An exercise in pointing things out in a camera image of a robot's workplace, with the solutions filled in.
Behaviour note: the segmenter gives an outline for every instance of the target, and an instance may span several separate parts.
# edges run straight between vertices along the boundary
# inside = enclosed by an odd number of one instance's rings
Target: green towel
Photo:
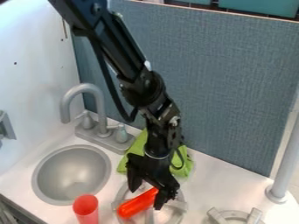
[[[120,173],[127,172],[126,163],[128,162],[128,158],[127,158],[128,153],[134,153],[136,155],[143,156],[143,146],[145,145],[147,138],[148,138],[148,132],[146,129],[144,129],[143,132],[140,134],[140,136],[134,141],[132,146],[127,150],[121,162],[118,164],[117,167],[118,172]],[[179,170],[170,167],[170,171],[171,173],[179,177],[188,177],[193,167],[193,161],[191,161],[190,157],[187,155],[187,147],[185,145],[180,146],[178,149],[181,152],[182,157],[184,159],[184,166]],[[182,161],[176,152],[173,155],[173,159],[171,162],[176,167],[180,167],[182,165]]]

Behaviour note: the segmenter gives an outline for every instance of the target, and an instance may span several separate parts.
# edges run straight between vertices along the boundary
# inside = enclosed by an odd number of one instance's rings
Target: gray faucet
[[[94,84],[80,84],[66,92],[59,105],[61,122],[69,123],[71,121],[71,101],[76,95],[83,93],[89,93],[94,96],[99,121],[95,122],[90,113],[85,111],[81,124],[75,128],[75,135],[115,153],[125,154],[126,150],[135,141],[135,138],[127,133],[123,123],[107,126],[104,95]]]
[[[99,126],[98,131],[100,135],[106,135],[109,131],[107,129],[107,117],[105,111],[105,101],[104,95],[101,90],[96,87],[94,84],[84,83],[78,86],[72,87],[67,93],[63,96],[60,102],[60,119],[62,123],[71,122],[70,116],[70,104],[73,98],[76,95],[88,93],[94,96],[96,110],[99,117]]]

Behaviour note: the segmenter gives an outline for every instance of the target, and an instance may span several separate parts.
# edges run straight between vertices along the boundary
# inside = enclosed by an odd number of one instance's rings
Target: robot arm
[[[170,165],[174,151],[180,156],[177,149],[182,144],[180,112],[167,95],[161,76],[150,70],[150,63],[119,14],[107,10],[106,0],[49,1],[70,24],[74,35],[88,37],[122,117],[133,122],[139,110],[146,119],[148,140],[144,157],[128,154],[129,190],[134,192],[143,179],[146,180],[159,189],[154,207],[161,209],[164,203],[176,197],[179,188],[170,173]],[[131,115],[122,106],[106,62],[117,74],[122,95],[134,107]]]

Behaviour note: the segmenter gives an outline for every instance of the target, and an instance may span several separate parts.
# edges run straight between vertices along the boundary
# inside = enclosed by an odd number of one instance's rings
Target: white pole
[[[275,203],[284,203],[289,182],[296,168],[299,158],[299,116],[296,114],[296,122],[289,138],[288,146],[284,152],[282,162],[275,177],[275,182],[266,190],[266,195]]]

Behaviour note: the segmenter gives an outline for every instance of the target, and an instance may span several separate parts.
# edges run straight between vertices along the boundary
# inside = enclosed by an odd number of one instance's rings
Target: silver sink basin
[[[45,157],[32,176],[32,189],[49,204],[66,206],[84,193],[96,194],[111,174],[108,156],[88,145],[73,145]]]

